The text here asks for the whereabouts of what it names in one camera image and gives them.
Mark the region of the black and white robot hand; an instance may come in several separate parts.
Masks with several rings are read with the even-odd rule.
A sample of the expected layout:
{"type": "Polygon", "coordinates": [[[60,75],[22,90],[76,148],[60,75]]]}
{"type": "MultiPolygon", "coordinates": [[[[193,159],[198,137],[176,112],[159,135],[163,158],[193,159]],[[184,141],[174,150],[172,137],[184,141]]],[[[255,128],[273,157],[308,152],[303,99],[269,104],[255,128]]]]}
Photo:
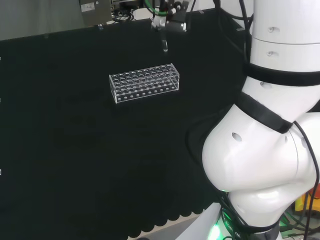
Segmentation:
{"type": "Polygon", "coordinates": [[[156,31],[185,32],[189,0],[144,0],[152,14],[151,27],[156,31]]]}

